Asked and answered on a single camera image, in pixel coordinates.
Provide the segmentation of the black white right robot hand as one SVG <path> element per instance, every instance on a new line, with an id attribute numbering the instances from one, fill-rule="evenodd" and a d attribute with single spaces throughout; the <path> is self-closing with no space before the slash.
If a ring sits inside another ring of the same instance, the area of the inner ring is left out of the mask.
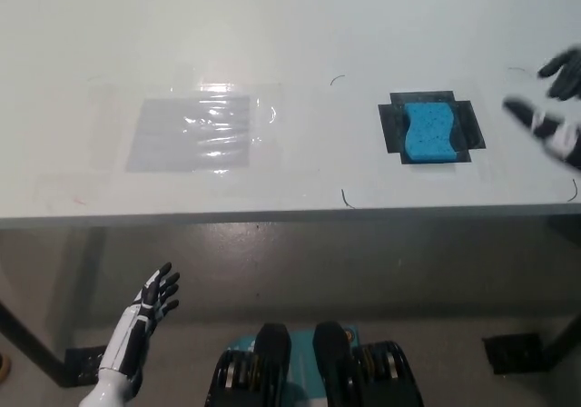
<path id="1" fill-rule="evenodd" d="M 539 79 L 555 77 L 547 90 L 547 97 L 564 102 L 580 99 L 580 46 L 567 48 L 543 64 L 537 71 Z M 524 126 L 553 159 L 580 170 L 580 124 L 542 111 L 530 102 L 508 96 L 503 109 Z"/>

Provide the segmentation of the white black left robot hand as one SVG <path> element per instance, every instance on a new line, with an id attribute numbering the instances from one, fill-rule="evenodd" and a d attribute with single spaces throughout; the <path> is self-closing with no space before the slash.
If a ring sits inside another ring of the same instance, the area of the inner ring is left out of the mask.
<path id="1" fill-rule="evenodd" d="M 157 269 L 145 282 L 117 323 L 107 345 L 99 370 L 119 372 L 132 379 L 143 367 L 150 338 L 157 325 L 179 305 L 180 274 L 172 264 Z"/>

